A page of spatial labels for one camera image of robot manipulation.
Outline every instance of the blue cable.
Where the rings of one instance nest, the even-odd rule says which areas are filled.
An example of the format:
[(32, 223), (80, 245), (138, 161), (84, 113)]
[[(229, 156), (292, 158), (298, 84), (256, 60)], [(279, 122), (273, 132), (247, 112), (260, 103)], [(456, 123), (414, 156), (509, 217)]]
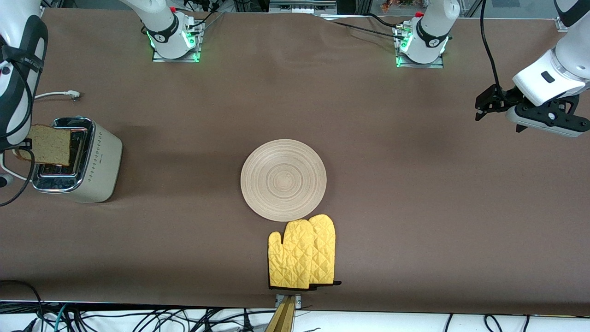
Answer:
[(59, 326), (60, 326), (61, 315), (63, 315), (63, 314), (64, 314), (64, 309), (65, 309), (65, 306), (66, 306), (66, 305), (68, 305), (68, 304), (67, 304), (67, 303), (66, 303), (66, 304), (64, 304), (64, 305), (61, 307), (61, 309), (60, 309), (60, 312), (59, 312), (59, 313), (57, 313), (57, 318), (55, 319), (55, 326), (54, 326), (54, 328), (53, 328), (53, 332), (57, 332), (57, 331), (59, 331), (59, 329), (60, 329), (60, 328), (59, 328)]

